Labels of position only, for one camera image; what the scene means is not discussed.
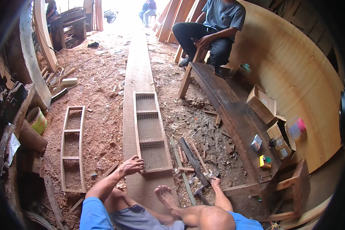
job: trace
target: dirt floor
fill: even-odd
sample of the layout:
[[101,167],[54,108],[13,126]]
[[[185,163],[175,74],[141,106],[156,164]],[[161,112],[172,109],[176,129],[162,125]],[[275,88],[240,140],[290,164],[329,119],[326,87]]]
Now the dirt floor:
[[[161,109],[165,132],[167,136],[173,136],[175,142],[184,137],[187,142],[193,141],[203,156],[206,151],[206,158],[217,163],[221,175],[222,189],[231,186],[245,184],[246,172],[243,163],[234,150],[229,154],[225,148],[225,142],[231,141],[220,132],[216,125],[216,115],[205,113],[214,111],[213,106],[193,81],[186,94],[186,99],[177,97],[178,90],[184,75],[184,69],[179,68],[174,62],[176,47],[169,43],[158,42],[154,32],[144,28],[146,32],[149,56],[152,67],[155,88]],[[48,141],[44,154],[45,174],[51,176],[55,193],[60,208],[65,214],[81,198],[81,193],[63,192],[60,173],[60,147],[61,134],[64,124],[64,117],[67,106],[85,105],[85,119],[83,130],[83,170],[87,190],[89,190],[109,169],[120,161],[124,161],[122,142],[122,102],[125,79],[125,69],[128,59],[131,34],[113,34],[111,30],[97,32],[82,44],[72,49],[61,50],[66,63],[75,65],[86,61],[93,56],[99,56],[76,66],[77,71],[68,78],[78,77],[81,83],[69,89],[69,92],[56,102],[51,104],[49,114],[46,116],[48,126],[43,137]],[[87,45],[98,41],[100,46],[88,48]],[[64,59],[57,54],[60,66],[64,66]],[[80,114],[75,113],[69,118],[69,127],[79,126]],[[66,138],[65,155],[78,156],[77,136]],[[170,147],[170,154],[174,164],[174,180],[179,196],[181,207],[191,205],[186,192],[181,173],[177,170],[177,163]],[[65,177],[66,186],[70,189],[80,188],[78,162],[66,162]],[[197,176],[187,172],[188,180],[191,182],[191,189],[195,191],[200,187]],[[127,186],[122,181],[118,188],[127,193]],[[214,204],[214,193],[212,188],[205,191],[207,200]],[[240,212],[245,217],[251,218],[259,215],[258,197],[236,196],[231,200],[235,212]],[[46,197],[46,206],[50,203]],[[50,208],[46,214],[54,218]],[[75,221],[73,229],[79,228],[80,207],[76,208],[66,219],[70,224]]]

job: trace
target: man in blue shirt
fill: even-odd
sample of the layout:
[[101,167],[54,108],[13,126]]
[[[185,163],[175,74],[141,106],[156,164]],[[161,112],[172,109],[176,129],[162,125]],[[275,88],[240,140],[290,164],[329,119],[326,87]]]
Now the man in blue shirt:
[[156,213],[138,204],[122,191],[114,189],[124,176],[144,169],[144,160],[133,156],[115,172],[97,182],[86,194],[83,201],[80,230],[260,230],[261,225],[232,212],[230,201],[220,188],[220,179],[212,177],[212,188],[216,193],[215,205],[196,205],[179,208],[171,188],[158,186],[155,194],[159,201],[170,210],[171,215]]
[[235,0],[208,0],[196,22],[180,22],[172,32],[188,55],[179,66],[188,66],[198,48],[209,49],[207,64],[225,65],[229,62],[235,34],[242,30],[245,8]]

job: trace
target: gray t-shirt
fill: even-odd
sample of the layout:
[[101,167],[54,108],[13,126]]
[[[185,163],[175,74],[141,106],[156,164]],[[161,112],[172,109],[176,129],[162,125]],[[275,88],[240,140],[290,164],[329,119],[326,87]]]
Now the gray t-shirt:
[[226,3],[222,0],[208,0],[202,9],[206,13],[203,25],[217,31],[235,27],[241,31],[245,19],[245,8],[239,2]]

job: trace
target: open cardboard box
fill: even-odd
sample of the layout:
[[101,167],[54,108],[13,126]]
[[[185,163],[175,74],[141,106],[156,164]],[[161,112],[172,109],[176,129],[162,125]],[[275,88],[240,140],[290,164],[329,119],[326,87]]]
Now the open cardboard box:
[[259,85],[253,87],[246,103],[266,124],[276,117],[276,100],[266,95]]
[[295,141],[288,135],[285,117],[277,115],[276,118],[278,120],[274,125],[267,129],[267,133],[270,138],[278,136],[278,138],[283,140],[281,145],[275,146],[276,152],[282,160],[288,156],[292,156],[297,149],[295,146]]

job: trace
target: yellow box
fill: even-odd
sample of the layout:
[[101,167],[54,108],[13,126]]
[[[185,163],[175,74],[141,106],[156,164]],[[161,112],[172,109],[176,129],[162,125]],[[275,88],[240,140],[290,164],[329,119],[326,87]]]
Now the yellow box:
[[265,155],[262,155],[259,157],[259,166],[263,168],[271,168],[271,158],[270,158],[270,162],[267,162],[266,158],[269,158],[269,157]]

